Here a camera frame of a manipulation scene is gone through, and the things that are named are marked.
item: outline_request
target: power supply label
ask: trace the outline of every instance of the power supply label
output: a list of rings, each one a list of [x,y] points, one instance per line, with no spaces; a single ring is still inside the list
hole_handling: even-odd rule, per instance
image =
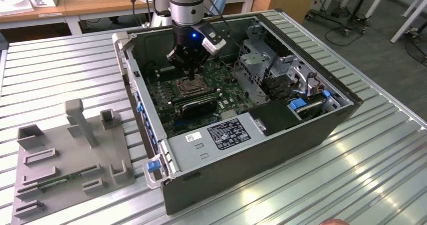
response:
[[[230,120],[206,129],[218,150],[229,149],[250,140],[250,136],[241,126],[238,119]]]

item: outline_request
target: blue latch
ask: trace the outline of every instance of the blue latch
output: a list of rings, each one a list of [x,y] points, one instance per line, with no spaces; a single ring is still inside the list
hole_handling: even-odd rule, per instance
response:
[[[322,96],[328,99],[330,97],[330,93],[328,90],[322,90]]]
[[[146,163],[148,172],[152,173],[152,172],[157,171],[160,168],[161,168],[161,164],[160,164],[158,160],[150,161]]]
[[[138,103],[137,103],[137,106],[136,106],[136,112],[141,113],[142,111],[144,111],[142,103],[138,102]]]
[[[298,98],[298,99],[294,99],[293,101],[290,101],[289,105],[290,105],[290,108],[293,110],[296,110],[296,109],[306,106],[306,102],[301,98]]]

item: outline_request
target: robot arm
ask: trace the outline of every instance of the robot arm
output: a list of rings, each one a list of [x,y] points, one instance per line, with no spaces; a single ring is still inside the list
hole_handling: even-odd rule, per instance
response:
[[[224,9],[225,0],[216,2]],[[166,59],[176,68],[184,70],[189,80],[193,80],[194,73],[209,56],[218,53],[226,42],[224,35],[204,21],[205,0],[169,0],[169,11],[174,46]]]

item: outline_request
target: slotted metal surface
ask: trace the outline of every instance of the slotted metal surface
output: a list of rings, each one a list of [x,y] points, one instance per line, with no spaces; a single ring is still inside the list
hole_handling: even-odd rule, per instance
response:
[[[33,123],[42,130],[64,125],[62,102],[73,98],[82,99],[86,118],[105,108],[120,112],[137,179],[132,186],[32,224],[318,224],[328,218],[352,225],[427,222],[425,122],[292,19],[276,11],[264,15],[365,101],[324,143],[166,216],[161,191],[145,183],[146,153],[112,34],[14,43],[1,54],[6,62],[0,67],[0,224],[9,224],[12,217],[17,128]]]

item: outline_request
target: small circuit board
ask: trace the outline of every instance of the small circuit board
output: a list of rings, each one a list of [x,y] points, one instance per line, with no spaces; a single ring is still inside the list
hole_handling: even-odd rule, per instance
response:
[[[208,62],[202,72],[164,79],[157,73],[146,87],[169,138],[241,114],[254,105],[233,77],[233,65]]]

